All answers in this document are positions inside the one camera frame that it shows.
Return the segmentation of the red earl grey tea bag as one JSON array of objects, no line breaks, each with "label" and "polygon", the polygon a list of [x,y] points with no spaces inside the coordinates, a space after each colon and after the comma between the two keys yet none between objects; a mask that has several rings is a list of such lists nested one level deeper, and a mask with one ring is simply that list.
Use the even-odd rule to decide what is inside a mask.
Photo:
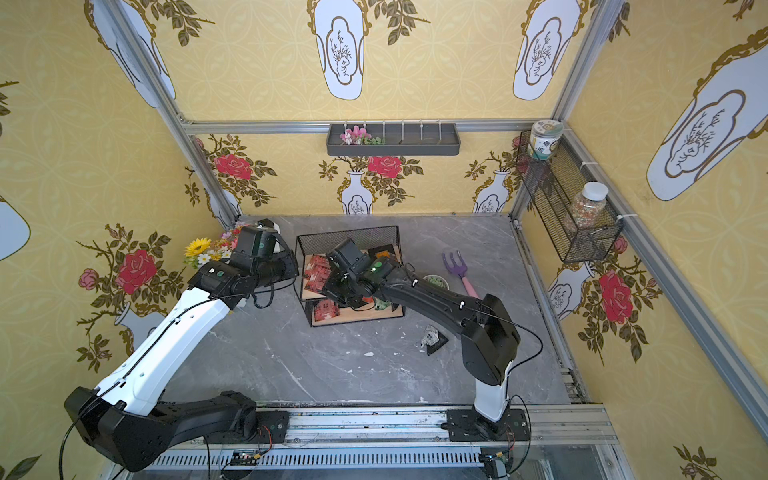
[{"label": "red earl grey tea bag", "polygon": [[322,296],[329,274],[330,269],[325,267],[315,267],[306,270],[303,275],[302,294],[306,298]]}]

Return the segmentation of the black wire two-tier shelf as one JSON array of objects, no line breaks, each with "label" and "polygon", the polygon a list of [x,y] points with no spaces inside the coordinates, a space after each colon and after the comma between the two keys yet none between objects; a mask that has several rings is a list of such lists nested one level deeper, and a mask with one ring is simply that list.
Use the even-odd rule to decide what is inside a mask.
[{"label": "black wire two-tier shelf", "polygon": [[403,306],[374,296],[370,283],[390,260],[403,261],[397,226],[300,235],[295,253],[300,267],[295,292],[310,326],[405,315]]}]

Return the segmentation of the silver black tea bag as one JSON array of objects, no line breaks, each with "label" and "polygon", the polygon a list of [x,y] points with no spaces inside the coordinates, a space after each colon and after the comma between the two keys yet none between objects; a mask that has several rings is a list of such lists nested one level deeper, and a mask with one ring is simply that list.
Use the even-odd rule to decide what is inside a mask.
[{"label": "silver black tea bag", "polygon": [[433,326],[427,326],[420,340],[420,350],[431,356],[449,342],[448,338]]}]

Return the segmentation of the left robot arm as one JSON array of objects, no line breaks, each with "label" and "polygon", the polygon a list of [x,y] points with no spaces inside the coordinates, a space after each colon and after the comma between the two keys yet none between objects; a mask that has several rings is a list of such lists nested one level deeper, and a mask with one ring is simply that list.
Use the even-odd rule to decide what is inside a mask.
[{"label": "left robot arm", "polygon": [[76,388],[65,400],[77,433],[129,472],[150,466],[169,448],[199,437],[270,436],[270,423],[243,394],[225,391],[192,402],[164,402],[168,382],[203,337],[241,301],[294,280],[293,251],[270,220],[245,225],[232,253],[193,275],[170,313],[124,363],[96,387]]}]

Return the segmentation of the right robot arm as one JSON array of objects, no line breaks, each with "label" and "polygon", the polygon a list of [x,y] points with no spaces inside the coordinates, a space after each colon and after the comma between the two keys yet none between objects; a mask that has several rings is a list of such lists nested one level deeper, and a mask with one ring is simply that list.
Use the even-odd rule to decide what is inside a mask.
[{"label": "right robot arm", "polygon": [[503,302],[440,288],[392,257],[374,257],[347,238],[327,254],[330,276],[323,294],[358,309],[374,298],[412,309],[452,333],[461,343],[462,362],[475,379],[471,409],[450,409],[444,428],[453,441],[501,441],[519,428],[530,437],[526,410],[510,408],[508,380],[514,369],[544,350],[541,337],[512,321]]}]

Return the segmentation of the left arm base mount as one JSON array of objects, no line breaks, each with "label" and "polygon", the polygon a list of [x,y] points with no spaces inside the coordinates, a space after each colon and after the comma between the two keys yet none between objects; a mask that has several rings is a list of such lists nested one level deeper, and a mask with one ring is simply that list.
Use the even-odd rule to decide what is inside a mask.
[{"label": "left arm base mount", "polygon": [[282,444],[287,436],[290,413],[286,410],[253,411],[236,423],[235,429],[208,434],[209,443]]}]

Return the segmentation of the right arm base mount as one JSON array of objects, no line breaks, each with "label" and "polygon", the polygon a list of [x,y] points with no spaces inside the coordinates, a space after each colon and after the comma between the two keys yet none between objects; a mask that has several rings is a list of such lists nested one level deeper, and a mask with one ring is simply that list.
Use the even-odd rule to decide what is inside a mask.
[{"label": "right arm base mount", "polygon": [[450,409],[440,426],[451,442],[526,442],[531,439],[526,411],[507,408],[501,419],[492,422],[472,409]]}]

